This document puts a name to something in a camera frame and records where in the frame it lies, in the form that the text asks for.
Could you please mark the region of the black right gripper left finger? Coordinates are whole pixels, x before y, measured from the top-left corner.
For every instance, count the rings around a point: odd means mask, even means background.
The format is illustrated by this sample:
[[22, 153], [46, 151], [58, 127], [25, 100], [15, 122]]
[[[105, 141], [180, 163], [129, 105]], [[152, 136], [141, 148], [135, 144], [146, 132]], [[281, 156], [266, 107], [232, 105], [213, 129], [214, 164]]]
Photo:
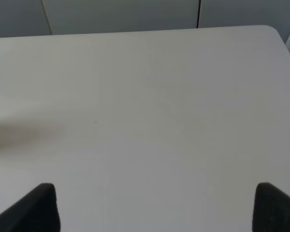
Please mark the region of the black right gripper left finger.
[[55, 186], [42, 183], [0, 214], [0, 232], [59, 232]]

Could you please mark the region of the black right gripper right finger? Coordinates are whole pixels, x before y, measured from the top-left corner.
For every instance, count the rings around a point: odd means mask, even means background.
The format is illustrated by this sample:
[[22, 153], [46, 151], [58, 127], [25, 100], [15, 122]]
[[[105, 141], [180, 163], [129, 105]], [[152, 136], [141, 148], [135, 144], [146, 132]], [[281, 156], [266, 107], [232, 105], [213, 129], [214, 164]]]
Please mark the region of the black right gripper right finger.
[[270, 183], [256, 187], [253, 232], [290, 232], [290, 196]]

